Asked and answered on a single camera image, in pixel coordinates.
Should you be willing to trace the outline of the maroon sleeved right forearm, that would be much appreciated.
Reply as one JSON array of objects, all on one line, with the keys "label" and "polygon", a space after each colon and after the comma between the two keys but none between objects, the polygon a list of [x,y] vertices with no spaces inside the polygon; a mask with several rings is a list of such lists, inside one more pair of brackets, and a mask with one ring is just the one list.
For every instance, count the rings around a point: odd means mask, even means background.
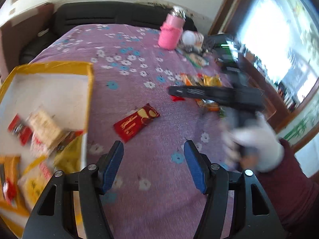
[{"label": "maroon sleeved right forearm", "polygon": [[258,180],[286,231],[314,228],[318,222],[318,184],[303,173],[288,141],[281,139],[280,144],[283,160],[274,170],[259,173]]}]

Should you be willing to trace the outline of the white gloved right hand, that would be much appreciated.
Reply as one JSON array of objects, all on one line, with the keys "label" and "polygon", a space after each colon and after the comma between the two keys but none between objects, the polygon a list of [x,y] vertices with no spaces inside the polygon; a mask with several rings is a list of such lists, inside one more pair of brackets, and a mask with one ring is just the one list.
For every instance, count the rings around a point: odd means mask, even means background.
[{"label": "white gloved right hand", "polygon": [[284,157],[284,148],[275,131],[260,112],[255,124],[243,128],[231,128],[229,120],[221,122],[225,163],[231,169],[242,169],[266,173],[274,170]]}]

